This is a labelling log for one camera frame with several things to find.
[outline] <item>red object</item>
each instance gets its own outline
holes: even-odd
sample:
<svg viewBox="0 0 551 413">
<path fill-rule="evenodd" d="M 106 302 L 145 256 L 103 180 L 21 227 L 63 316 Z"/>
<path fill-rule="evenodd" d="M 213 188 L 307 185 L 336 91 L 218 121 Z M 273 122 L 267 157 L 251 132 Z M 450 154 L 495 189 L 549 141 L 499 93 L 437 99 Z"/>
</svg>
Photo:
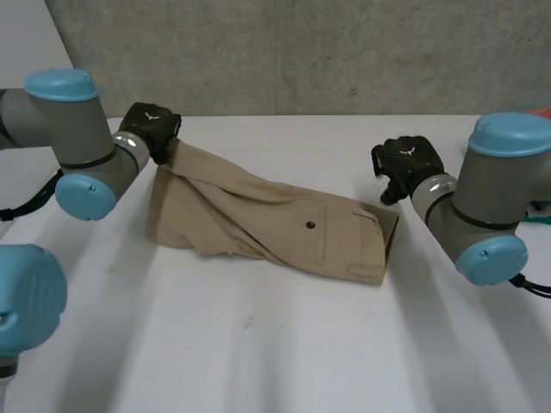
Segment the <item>red object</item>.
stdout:
<svg viewBox="0 0 551 413">
<path fill-rule="evenodd" d="M 537 109 L 532 114 L 539 114 L 540 116 L 543 116 L 544 118 L 551 119 L 551 108 L 543 108 L 543 109 Z"/>
</svg>

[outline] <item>beige trousers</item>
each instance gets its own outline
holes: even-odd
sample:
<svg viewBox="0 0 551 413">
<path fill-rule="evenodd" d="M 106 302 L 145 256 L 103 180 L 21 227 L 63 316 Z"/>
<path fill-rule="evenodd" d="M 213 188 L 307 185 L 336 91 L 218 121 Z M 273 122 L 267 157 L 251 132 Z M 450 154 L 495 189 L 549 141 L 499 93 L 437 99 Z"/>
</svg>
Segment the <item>beige trousers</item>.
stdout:
<svg viewBox="0 0 551 413">
<path fill-rule="evenodd" d="M 158 168 L 147 237 L 204 256 L 265 258 L 309 273 L 381 284 L 398 214 L 265 181 L 178 141 Z"/>
</svg>

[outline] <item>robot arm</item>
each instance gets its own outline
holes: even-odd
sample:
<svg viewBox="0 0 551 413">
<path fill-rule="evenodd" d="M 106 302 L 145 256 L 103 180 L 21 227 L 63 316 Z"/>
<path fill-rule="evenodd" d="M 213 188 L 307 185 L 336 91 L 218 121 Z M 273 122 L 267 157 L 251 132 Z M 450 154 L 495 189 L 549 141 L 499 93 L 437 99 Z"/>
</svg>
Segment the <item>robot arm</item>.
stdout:
<svg viewBox="0 0 551 413">
<path fill-rule="evenodd" d="M 514 279 L 528 261 L 515 236 L 533 200 L 551 199 L 551 121 L 533 114 L 481 117 L 459 180 L 422 137 L 374 148 L 375 173 L 391 178 L 381 200 L 412 204 L 457 270 L 477 285 Z"/>
<path fill-rule="evenodd" d="M 53 183 L 59 205 L 82 220 L 113 210 L 150 156 L 165 163 L 180 125 L 180 115 L 167 108 L 134 103 L 111 135 L 90 76 L 76 69 L 40 71 L 24 89 L 0 90 L 0 150 L 51 146 L 62 173 L 47 191 Z M 0 267 L 2 412 L 19 354 L 58 328 L 67 284 L 55 257 L 37 245 L 0 245 Z"/>
<path fill-rule="evenodd" d="M 40 71 L 24 89 L 0 91 L 0 150 L 51 146 L 64 174 L 56 199 L 78 219 L 113 210 L 179 126 L 170 110 L 136 103 L 111 135 L 90 76 L 77 69 Z"/>
</svg>

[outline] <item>light blue cap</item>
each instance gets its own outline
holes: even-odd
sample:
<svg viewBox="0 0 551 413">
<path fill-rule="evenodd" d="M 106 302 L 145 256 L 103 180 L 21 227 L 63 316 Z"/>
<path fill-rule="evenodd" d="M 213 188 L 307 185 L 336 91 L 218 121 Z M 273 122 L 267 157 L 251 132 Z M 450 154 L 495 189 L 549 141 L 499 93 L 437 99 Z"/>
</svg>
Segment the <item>light blue cap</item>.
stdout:
<svg viewBox="0 0 551 413">
<path fill-rule="evenodd" d="M 25 90 L 32 96 L 56 102 L 83 102 L 97 97 L 92 78 L 80 69 L 49 69 L 27 77 Z"/>
<path fill-rule="evenodd" d="M 551 149 L 551 120 L 535 114 L 487 114 L 474 127 L 468 146 L 489 157 L 529 157 Z"/>
<path fill-rule="evenodd" d="M 503 235 L 480 241 L 463 251 L 455 262 L 457 271 L 479 286 L 498 284 L 520 273 L 528 250 L 519 237 Z"/>
<path fill-rule="evenodd" d="M 97 221 L 113 211 L 117 198 L 102 181 L 87 175 L 65 175 L 55 187 L 55 198 L 63 210 L 84 221 Z"/>
<path fill-rule="evenodd" d="M 0 245 L 0 268 L 0 357 L 15 357 L 58 328 L 67 282 L 55 257 L 36 245 Z"/>
</svg>

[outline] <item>white table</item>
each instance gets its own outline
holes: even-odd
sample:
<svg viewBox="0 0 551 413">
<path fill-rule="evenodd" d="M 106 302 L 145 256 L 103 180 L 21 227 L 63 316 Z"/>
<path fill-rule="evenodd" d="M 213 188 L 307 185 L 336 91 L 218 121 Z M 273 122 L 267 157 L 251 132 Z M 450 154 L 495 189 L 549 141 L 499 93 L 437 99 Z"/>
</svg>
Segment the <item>white table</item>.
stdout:
<svg viewBox="0 0 551 413">
<path fill-rule="evenodd" d="M 181 138 L 267 179 L 376 203 L 373 145 L 423 134 L 457 176 L 475 120 L 188 118 Z M 551 303 L 470 285 L 409 201 L 377 288 L 149 244 L 154 170 L 99 223 L 51 201 L 3 238 L 53 251 L 70 285 L 59 331 L 22 357 L 8 413 L 551 410 Z M 519 234 L 526 274 L 551 283 L 551 228 Z"/>
</svg>

